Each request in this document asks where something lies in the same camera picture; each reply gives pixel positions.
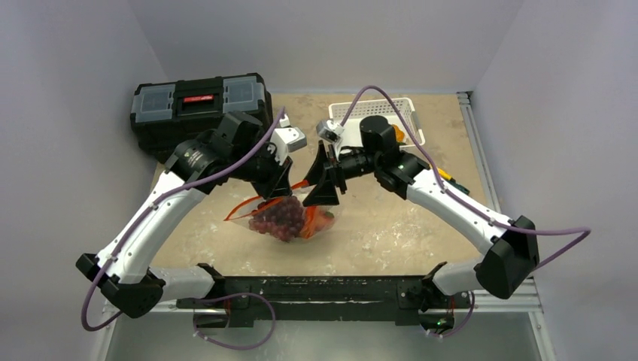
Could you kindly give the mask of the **orange carrot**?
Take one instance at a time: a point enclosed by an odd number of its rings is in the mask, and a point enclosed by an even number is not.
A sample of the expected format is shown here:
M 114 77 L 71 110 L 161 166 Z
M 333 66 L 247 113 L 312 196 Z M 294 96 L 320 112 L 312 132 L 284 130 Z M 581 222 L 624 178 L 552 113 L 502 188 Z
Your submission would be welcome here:
M 311 206 L 305 209 L 305 220 L 299 237 L 312 238 L 319 232 L 327 231 L 335 223 L 336 216 L 326 208 Z

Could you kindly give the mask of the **dark red grapes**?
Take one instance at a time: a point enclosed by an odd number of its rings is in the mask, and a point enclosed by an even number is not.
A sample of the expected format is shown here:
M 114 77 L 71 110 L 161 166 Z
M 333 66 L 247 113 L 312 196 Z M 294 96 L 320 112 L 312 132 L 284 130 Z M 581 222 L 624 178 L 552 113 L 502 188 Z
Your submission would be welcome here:
M 248 221 L 250 230 L 290 242 L 299 237 L 305 220 L 305 208 L 296 196 L 281 197 L 258 204 Z

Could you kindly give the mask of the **clear zip top bag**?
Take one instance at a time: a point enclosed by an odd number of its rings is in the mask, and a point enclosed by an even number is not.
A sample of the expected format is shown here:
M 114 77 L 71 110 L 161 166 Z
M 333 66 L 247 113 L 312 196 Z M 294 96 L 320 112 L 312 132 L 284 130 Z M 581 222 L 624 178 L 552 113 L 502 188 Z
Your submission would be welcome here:
M 303 180 L 292 186 L 292 194 L 265 200 L 255 196 L 235 206 L 225 217 L 253 232 L 286 243 L 307 240 L 330 230 L 341 214 L 339 206 L 304 206 L 311 187 Z

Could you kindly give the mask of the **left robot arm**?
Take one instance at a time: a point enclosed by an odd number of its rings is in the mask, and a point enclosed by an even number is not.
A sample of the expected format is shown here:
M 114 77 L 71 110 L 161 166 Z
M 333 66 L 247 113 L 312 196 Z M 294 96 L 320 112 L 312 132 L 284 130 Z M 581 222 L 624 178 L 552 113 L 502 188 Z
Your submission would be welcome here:
M 290 154 L 305 144 L 284 112 L 268 126 L 240 111 L 225 114 L 217 127 L 175 148 L 135 216 L 105 248 L 82 255 L 77 269 L 91 290 L 131 318 L 178 299 L 218 306 L 224 287 L 210 266 L 152 268 L 151 261 L 183 218 L 231 178 L 252 184 L 264 199 L 290 195 Z

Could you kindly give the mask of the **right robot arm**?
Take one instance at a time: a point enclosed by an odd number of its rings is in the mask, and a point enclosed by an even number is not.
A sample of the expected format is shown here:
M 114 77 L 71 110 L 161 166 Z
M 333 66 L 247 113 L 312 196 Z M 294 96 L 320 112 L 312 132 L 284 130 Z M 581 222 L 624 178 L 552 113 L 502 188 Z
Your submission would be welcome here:
M 338 205 L 348 180 L 372 174 L 382 188 L 432 212 L 480 253 L 478 259 L 463 263 L 442 262 L 426 275 L 422 295 L 428 304 L 440 306 L 451 295 L 474 290 L 508 299 L 538 266 L 531 220 L 513 220 L 446 185 L 436 167 L 402 150 L 385 117 L 360 121 L 359 147 L 346 145 L 346 131 L 332 120 L 319 122 L 316 130 L 320 141 L 305 176 L 311 191 L 304 206 Z

